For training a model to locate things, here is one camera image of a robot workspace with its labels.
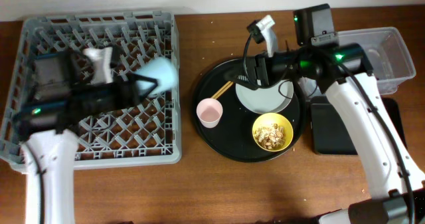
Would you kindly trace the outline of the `pink plastic cup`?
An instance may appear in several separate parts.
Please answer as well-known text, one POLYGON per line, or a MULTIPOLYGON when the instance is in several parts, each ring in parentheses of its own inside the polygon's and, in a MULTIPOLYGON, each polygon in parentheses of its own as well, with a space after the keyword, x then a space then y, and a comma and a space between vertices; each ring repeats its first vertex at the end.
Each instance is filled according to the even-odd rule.
POLYGON ((223 107, 217 99, 205 98, 198 103, 196 114, 204 127, 214 128, 223 115, 223 107))

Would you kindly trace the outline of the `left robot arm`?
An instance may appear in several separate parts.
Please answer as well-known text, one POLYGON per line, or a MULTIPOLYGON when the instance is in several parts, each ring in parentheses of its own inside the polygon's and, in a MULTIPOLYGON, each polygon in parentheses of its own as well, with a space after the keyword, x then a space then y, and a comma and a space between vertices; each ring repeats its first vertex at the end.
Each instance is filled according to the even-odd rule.
POLYGON ((123 78, 112 76, 117 46, 60 51, 33 59, 36 78, 12 125, 27 170, 26 223, 74 223, 74 157, 79 121, 132 108, 177 83, 167 58, 123 78))

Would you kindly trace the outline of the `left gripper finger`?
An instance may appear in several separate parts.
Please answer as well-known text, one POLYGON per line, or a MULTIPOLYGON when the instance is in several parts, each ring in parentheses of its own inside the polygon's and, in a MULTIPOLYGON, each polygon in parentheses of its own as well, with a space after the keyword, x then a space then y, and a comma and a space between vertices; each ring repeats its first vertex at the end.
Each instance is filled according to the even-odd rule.
POLYGON ((155 89, 157 83, 145 82, 142 87, 135 82, 131 85, 131 106, 137 106, 145 100, 155 89))
POLYGON ((150 78, 137 73, 131 73, 127 76, 129 81, 132 81, 139 91, 153 91, 158 86, 158 81, 155 78, 150 78))

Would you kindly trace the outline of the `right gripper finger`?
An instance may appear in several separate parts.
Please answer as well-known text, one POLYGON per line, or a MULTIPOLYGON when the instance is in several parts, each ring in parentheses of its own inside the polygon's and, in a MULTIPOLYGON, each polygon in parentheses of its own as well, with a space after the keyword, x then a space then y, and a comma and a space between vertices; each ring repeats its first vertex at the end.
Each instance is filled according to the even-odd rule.
POLYGON ((224 72, 223 77, 227 81, 232 82, 250 82, 256 80, 255 72, 243 66, 231 66, 227 71, 224 72))
POLYGON ((241 86, 243 86, 245 88, 248 88, 250 90, 257 90, 258 89, 258 86, 257 85, 251 84, 247 80, 242 80, 242 79, 239 79, 239 78, 233 78, 232 81, 233 81, 233 83, 239 84, 239 85, 241 85, 241 86))

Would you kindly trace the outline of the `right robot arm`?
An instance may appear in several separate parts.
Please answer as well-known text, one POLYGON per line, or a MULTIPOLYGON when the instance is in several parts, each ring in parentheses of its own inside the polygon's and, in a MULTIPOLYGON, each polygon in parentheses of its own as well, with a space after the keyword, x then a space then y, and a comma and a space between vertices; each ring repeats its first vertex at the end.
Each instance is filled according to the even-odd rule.
POLYGON ((249 89, 281 80, 316 81, 341 117, 361 159, 370 199, 319 215, 314 223, 423 223, 424 172, 401 140, 379 94, 373 66, 357 43, 340 43, 328 4, 293 13, 298 49, 280 52, 267 16, 248 25, 249 40, 267 51, 243 61, 226 79, 249 89))

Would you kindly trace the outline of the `light blue plastic cup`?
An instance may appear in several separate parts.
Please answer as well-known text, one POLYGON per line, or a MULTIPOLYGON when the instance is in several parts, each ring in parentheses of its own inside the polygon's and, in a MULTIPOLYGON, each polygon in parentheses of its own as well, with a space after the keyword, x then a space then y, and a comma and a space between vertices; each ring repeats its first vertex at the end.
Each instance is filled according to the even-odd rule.
POLYGON ((175 88, 178 84, 178 71, 174 64, 164 57, 154 58, 150 60, 134 74, 154 78, 157 80, 157 87, 154 88, 147 96, 154 97, 162 92, 175 88))

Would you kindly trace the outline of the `grey ceramic plate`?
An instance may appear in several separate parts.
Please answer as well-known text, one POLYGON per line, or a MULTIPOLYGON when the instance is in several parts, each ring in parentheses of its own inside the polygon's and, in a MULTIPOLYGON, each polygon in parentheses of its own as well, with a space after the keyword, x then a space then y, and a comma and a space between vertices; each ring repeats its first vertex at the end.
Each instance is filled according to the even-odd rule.
POLYGON ((237 84, 235 89, 241 104, 257 114, 282 111, 289 105, 294 95, 294 85, 289 80, 281 80, 271 88, 251 90, 237 84))

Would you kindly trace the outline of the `yellow bowl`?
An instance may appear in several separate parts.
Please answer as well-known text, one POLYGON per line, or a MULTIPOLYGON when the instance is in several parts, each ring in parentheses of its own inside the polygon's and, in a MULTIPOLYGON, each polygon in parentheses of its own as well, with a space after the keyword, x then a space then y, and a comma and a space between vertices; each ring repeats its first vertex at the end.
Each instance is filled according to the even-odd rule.
POLYGON ((252 137, 254 138, 254 132, 257 128, 259 128, 260 126, 269 126, 270 124, 278 124, 279 126, 283 126, 284 127, 284 132, 285 132, 285 136, 286 136, 286 141, 285 144, 277 150, 266 150, 263 147, 261 147, 257 141, 254 139, 254 141, 256 142, 256 144, 263 150, 267 151, 267 152, 280 152, 283 151, 284 149, 288 148, 289 145, 291 144, 293 137, 294 137, 294 129, 290 123, 290 121, 285 118, 284 116, 282 116, 281 114, 277 114, 277 113, 267 113, 267 114, 263 114, 261 116, 259 116, 253 126, 252 126, 252 137))

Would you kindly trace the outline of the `food scraps pile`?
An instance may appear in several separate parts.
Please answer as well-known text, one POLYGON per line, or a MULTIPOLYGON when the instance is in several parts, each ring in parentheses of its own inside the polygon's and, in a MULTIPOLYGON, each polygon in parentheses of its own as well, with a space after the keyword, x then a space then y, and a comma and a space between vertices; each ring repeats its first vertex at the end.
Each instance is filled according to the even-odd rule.
POLYGON ((254 139, 266 150, 280 149, 286 141, 284 127, 278 124, 260 126, 254 132, 254 139))

